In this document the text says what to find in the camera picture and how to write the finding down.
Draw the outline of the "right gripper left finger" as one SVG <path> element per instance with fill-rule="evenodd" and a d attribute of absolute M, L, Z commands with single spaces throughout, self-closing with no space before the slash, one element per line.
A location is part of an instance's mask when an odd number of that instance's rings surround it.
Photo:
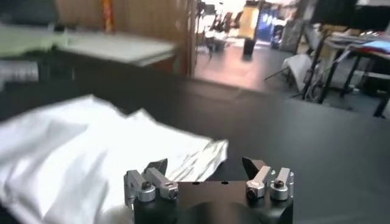
<path fill-rule="evenodd" d="M 135 200 L 150 203 L 159 196 L 167 200 L 176 200 L 179 197 L 179 184 L 165 177 L 168 160 L 150 162 L 143 173 L 137 170 L 128 170 L 124 179 L 124 203 L 131 207 Z"/>

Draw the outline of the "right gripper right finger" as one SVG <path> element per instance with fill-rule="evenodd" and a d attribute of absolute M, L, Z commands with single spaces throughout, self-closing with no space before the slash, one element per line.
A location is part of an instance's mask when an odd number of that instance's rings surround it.
<path fill-rule="evenodd" d="M 269 192 L 275 201 L 286 201 L 294 197 L 294 172 L 282 167 L 277 173 L 262 160 L 242 157 L 242 164 L 249 178 L 246 181 L 246 197 L 257 201 Z"/>

